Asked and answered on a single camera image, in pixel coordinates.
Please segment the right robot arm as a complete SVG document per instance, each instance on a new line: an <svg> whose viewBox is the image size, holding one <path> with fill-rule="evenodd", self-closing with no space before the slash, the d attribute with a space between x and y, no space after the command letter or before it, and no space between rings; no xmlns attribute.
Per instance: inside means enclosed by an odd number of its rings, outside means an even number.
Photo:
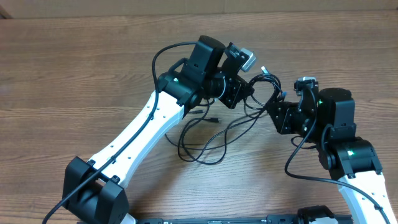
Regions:
<svg viewBox="0 0 398 224"><path fill-rule="evenodd" d="M298 103L278 101L267 112L280 134L298 134L314 143L329 179L336 184L355 223L396 223L382 165L373 145L356 135L355 102L343 88L302 88Z"/></svg>

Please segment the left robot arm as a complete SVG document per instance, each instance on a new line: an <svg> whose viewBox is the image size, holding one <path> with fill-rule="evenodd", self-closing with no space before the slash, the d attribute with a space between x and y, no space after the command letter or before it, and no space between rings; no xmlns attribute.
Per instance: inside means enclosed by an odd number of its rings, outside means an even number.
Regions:
<svg viewBox="0 0 398 224"><path fill-rule="evenodd" d="M199 37L188 58L154 75L154 92L119 136L89 160L76 157L67 165L59 206L85 223L135 223L126 189L140 163L203 100L214 98L232 109L251 94L238 73L255 61L248 49Z"/></svg>

